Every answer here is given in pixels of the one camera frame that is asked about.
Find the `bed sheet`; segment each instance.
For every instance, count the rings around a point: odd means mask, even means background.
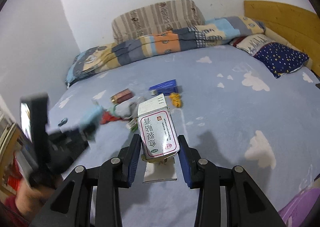
[[[167,99],[177,134],[217,166],[243,166],[277,210],[320,173],[318,79],[305,67],[276,79],[232,46],[148,58],[77,82],[50,110],[49,131],[65,117],[62,129],[76,125],[92,100],[108,108],[110,97],[125,88],[135,98],[151,98],[150,86],[171,79],[182,88],[182,108]],[[125,124],[101,125],[70,171],[100,166],[128,146],[132,133]],[[132,187],[119,190],[123,226],[194,225],[198,190],[187,187],[175,161],[177,181],[152,184],[142,184],[146,163],[139,161]]]

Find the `striped cushion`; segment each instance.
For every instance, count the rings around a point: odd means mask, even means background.
[[[112,22],[113,38],[120,44],[143,35],[204,25],[201,11],[191,0],[158,2],[129,11]]]

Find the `wooden headboard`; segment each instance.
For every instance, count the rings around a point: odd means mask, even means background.
[[[320,19],[308,10],[273,1],[244,1],[244,15],[262,21],[313,60],[320,76]]]

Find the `hand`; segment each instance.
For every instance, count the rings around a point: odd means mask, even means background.
[[[57,185],[61,182],[62,177],[58,176]],[[43,185],[32,188],[25,179],[22,179],[15,201],[17,209],[27,221],[31,222],[54,191],[54,189]]]

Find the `metal screw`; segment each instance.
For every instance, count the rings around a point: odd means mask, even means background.
[[[76,169],[75,169],[75,172],[76,173],[80,173],[84,170],[84,167],[83,166],[77,166]]]
[[[111,163],[112,164],[118,164],[120,162],[120,159],[119,158],[112,158],[111,159]]]
[[[198,162],[199,162],[200,165],[206,165],[206,164],[208,164],[208,161],[207,161],[205,158],[199,159]]]
[[[235,166],[235,171],[238,173],[242,173],[243,172],[243,167],[242,166]]]

